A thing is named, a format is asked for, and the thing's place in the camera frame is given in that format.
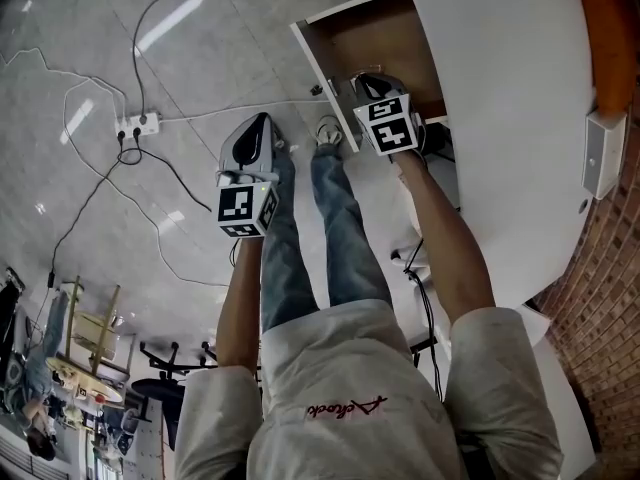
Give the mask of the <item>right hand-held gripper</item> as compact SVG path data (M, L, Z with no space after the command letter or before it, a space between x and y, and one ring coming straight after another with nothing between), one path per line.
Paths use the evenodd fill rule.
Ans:
M361 134L379 156L420 146L423 125L404 83L396 77L362 72L350 79L353 109Z

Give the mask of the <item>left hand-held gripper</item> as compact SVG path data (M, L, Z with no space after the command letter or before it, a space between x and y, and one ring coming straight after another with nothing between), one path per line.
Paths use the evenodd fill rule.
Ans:
M266 236L279 204L279 175L254 171L272 169L279 140L280 132L272 117L261 112L242 122L222 144L217 224L227 236Z

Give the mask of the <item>white wooden drawer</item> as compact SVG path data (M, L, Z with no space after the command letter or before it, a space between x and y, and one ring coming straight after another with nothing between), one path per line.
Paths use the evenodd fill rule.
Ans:
M290 28L355 152L362 133L352 80L362 72L399 79L423 118L446 114L435 63L413 0L351 0Z

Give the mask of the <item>person's left forearm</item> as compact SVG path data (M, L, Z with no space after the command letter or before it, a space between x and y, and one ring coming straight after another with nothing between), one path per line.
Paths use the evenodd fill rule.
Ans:
M252 374L259 355L262 247L262 238L240 241L216 334L218 365L242 366Z

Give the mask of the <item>person's right forearm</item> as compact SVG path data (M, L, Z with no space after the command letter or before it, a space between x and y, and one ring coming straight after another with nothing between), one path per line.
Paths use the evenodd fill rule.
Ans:
M471 230L418 155L394 156L404 176L438 299L451 323L495 305L489 272Z

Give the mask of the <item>person's right shoe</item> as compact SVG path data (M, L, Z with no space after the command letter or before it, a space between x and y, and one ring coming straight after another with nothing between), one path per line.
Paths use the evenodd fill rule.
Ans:
M315 137L318 145L339 145L343 138L339 120L334 115L321 117L316 127Z

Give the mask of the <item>person's left leg in jeans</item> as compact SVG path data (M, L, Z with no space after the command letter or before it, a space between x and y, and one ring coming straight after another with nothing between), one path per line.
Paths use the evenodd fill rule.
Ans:
M274 153L279 203L262 248L261 324L268 330L318 310L294 218L295 167L289 154Z

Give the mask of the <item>person's leg in jeans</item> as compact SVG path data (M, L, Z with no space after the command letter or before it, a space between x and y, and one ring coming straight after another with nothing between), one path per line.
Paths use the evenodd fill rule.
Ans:
M337 145L325 143L316 148L311 180L324 222L330 303L337 306L372 299L391 305L388 283L367 239Z
M268 330L318 310L294 218L295 167L289 154L274 153L279 203L262 248L261 324Z

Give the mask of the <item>white power strip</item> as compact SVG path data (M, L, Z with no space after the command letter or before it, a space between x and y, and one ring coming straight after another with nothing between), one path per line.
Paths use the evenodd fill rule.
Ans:
M116 136L122 139L156 135L160 130L159 114L147 112L144 116L125 116L115 121Z

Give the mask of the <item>person's right leg in jeans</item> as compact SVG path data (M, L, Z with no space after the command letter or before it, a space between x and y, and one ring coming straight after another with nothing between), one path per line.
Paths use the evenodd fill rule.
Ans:
M388 283L367 239L337 145L325 143L316 148L311 180L324 222L330 303L337 306L372 299L391 305Z

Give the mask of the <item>white desk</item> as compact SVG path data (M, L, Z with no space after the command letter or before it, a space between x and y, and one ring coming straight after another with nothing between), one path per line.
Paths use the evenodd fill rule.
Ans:
M566 270L582 183L591 54L581 0L413 0L439 77L462 215L496 303L518 309Z

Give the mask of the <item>wooden chair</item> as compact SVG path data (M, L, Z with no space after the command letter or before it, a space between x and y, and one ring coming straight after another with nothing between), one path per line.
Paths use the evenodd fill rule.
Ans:
M106 309L100 314L84 308L84 287L79 276L74 281L63 282L60 289L69 296L62 357L98 379L124 386L131 378L137 335L128 335L125 364L117 364L117 347L125 337L119 329L122 322L117 313L121 287L115 287Z

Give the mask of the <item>white speaker box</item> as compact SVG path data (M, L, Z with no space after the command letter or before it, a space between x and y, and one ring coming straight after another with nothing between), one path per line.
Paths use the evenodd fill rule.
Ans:
M596 200L604 199L618 182L626 121L626 114L606 117L598 110L586 117L582 186Z

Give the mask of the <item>orange cushion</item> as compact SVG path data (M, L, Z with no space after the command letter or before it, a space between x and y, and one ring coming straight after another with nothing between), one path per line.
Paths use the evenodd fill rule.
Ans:
M636 79L640 17L635 0L581 0L592 57L596 105L601 115L627 111Z

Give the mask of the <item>black office chair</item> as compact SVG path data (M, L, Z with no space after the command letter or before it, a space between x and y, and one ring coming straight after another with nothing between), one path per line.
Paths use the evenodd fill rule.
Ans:
M145 378L134 381L131 388L139 395L159 401L167 428L169 448L174 451L178 433L179 419L183 405L185 387L179 383L175 375L185 377L198 370L210 370L218 367L217 355L207 341L201 343L202 354L198 364L178 364L176 358L179 351L177 342L171 343L171 356L164 360L146 349L146 343L139 345L140 352L148 358L149 366L159 371L157 379Z

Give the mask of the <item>person's light grey shirt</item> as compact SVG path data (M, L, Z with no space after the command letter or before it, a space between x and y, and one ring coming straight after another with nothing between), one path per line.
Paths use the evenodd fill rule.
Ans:
M451 331L446 392L413 360L391 308L362 300L268 330L262 373L190 375L177 480L558 480L562 453L518 313Z

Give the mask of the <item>round wooden table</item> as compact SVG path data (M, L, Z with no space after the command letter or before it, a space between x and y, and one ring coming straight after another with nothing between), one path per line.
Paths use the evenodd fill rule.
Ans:
M75 398L92 399L100 405L121 405L124 402L124 397L115 388L66 359L50 357L46 359L46 364L61 386Z

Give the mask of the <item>white chair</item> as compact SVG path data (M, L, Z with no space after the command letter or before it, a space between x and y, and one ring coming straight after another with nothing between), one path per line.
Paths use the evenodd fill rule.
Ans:
M533 347L563 453L564 460L559 478L576 480L596 462L583 413L561 366L559 356L547 337L550 320L526 305L521 305L516 310L523 319Z

